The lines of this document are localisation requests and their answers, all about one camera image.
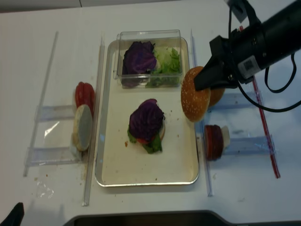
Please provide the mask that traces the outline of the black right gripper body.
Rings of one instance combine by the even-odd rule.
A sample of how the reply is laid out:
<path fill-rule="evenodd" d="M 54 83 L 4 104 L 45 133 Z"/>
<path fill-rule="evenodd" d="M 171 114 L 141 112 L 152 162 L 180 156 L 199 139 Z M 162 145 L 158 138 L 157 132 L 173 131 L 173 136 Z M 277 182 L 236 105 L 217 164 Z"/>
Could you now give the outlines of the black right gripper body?
<path fill-rule="evenodd" d="M 210 41 L 211 54 L 224 61 L 230 68 L 232 89 L 236 83 L 247 84 L 255 73 L 267 68 L 267 45 L 263 24 L 257 22 L 242 31 L 233 31 L 229 38 L 217 36 Z"/>

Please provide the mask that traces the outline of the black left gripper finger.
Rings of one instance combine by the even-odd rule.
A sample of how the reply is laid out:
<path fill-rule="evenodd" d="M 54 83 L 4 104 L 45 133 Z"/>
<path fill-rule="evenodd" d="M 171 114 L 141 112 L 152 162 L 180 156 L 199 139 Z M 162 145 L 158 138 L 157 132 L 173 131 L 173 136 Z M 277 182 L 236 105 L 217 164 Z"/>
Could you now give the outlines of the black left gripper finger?
<path fill-rule="evenodd" d="M 24 204 L 17 203 L 0 226 L 20 226 L 24 217 Z"/>

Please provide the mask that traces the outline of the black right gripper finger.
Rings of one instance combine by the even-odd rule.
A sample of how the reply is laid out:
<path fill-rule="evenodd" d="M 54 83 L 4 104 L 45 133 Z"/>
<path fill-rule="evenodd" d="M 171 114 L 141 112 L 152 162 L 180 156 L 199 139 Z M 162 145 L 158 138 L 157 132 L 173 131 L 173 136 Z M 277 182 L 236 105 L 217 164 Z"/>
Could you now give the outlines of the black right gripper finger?
<path fill-rule="evenodd" d="M 212 56 L 205 67 L 194 78 L 195 90 L 205 90 L 213 84 L 226 84 L 226 88 L 231 89 L 230 75 L 231 71 L 228 65 L 221 59 Z"/>
<path fill-rule="evenodd" d="M 226 84 L 213 84 L 212 86 L 210 86 L 210 89 L 225 89 L 226 88 Z"/>

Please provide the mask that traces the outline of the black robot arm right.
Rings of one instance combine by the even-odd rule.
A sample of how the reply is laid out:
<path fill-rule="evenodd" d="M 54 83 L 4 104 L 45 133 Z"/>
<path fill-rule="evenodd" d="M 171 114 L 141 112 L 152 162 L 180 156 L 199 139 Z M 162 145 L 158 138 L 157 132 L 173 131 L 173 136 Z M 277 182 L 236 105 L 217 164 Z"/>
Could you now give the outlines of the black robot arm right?
<path fill-rule="evenodd" d="M 261 22 L 246 0 L 249 26 L 242 31 L 230 31 L 227 38 L 217 36 L 210 41 L 212 56 L 194 78 L 196 90 L 206 88 L 235 89 L 248 84 L 254 75 L 301 48 L 301 2 L 279 11 Z"/>

